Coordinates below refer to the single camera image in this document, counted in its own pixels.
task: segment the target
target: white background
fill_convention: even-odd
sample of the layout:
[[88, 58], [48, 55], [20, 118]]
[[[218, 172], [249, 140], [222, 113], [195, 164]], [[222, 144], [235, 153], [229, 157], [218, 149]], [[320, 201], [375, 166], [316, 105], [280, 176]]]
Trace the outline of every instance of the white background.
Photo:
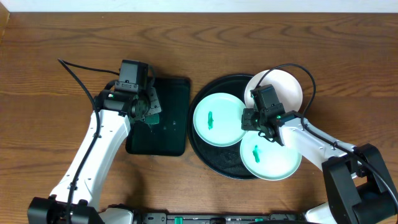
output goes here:
[[398, 0], [0, 0], [10, 12], [398, 12]]

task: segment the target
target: wooden table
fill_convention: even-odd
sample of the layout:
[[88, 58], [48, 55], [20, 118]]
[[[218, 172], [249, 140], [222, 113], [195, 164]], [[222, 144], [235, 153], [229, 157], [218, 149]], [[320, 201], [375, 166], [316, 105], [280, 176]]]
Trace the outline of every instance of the wooden table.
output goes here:
[[[32, 198], [49, 195], [85, 136], [90, 102], [57, 58], [110, 70], [140, 60], [159, 76], [191, 79], [191, 99], [223, 75], [304, 65], [318, 85], [309, 120], [343, 141], [377, 146], [397, 185], [397, 57], [396, 14], [11, 13], [0, 45], [0, 223], [27, 222]], [[74, 71], [93, 95], [114, 79]], [[287, 71], [306, 103], [310, 80]], [[285, 180], [233, 180], [187, 141], [180, 157], [133, 156], [122, 145], [100, 207], [260, 214], [326, 200], [322, 173], [306, 159]]]

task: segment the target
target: black round tray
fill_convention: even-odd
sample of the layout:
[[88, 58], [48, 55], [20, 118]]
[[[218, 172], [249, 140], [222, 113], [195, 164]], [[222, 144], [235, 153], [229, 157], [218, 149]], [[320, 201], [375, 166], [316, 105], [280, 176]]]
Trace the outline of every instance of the black round tray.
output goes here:
[[244, 89], [252, 77], [252, 75], [237, 74], [212, 81], [196, 95], [188, 112], [188, 138], [197, 156], [215, 172], [234, 179], [257, 178], [242, 163], [239, 152], [241, 141], [228, 147], [216, 147], [207, 144], [199, 137], [193, 127], [193, 112], [204, 97], [214, 93], [229, 93], [244, 102]]

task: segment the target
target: white plate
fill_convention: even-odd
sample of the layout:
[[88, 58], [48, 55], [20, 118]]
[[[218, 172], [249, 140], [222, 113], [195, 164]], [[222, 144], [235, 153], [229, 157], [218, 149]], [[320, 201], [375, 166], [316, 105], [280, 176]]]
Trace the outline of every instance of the white plate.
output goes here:
[[193, 112], [195, 131], [208, 144], [218, 147], [231, 146], [246, 134], [246, 131], [241, 129], [245, 108], [244, 103], [231, 94], [208, 95], [199, 102]]
[[301, 158], [296, 150], [269, 142], [259, 137], [257, 131], [248, 131], [241, 142], [244, 166], [264, 180], [282, 180], [289, 177], [299, 168]]
[[[246, 86], [244, 90], [244, 103], [247, 108], [254, 107], [254, 100], [251, 98], [250, 90], [255, 89], [261, 77], [268, 72], [263, 72], [255, 75]], [[282, 70], [273, 70], [260, 83], [260, 86], [272, 84], [275, 88], [276, 95], [279, 101], [284, 105], [285, 112], [292, 110], [299, 111], [303, 101], [303, 91], [297, 79], [291, 74]]]

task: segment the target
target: black plate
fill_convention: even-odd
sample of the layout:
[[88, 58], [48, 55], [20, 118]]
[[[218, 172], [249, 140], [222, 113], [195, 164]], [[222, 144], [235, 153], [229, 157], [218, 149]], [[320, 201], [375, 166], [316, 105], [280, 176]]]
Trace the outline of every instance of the black plate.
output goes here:
[[207, 144], [199, 137], [193, 127], [193, 112], [204, 97], [214, 93], [229, 93], [244, 102], [244, 89], [252, 77], [252, 75], [237, 74], [212, 81], [196, 95], [188, 112], [188, 138], [195, 153], [215, 172], [234, 179], [257, 178], [242, 163], [239, 152], [241, 141], [228, 147], [216, 147]]

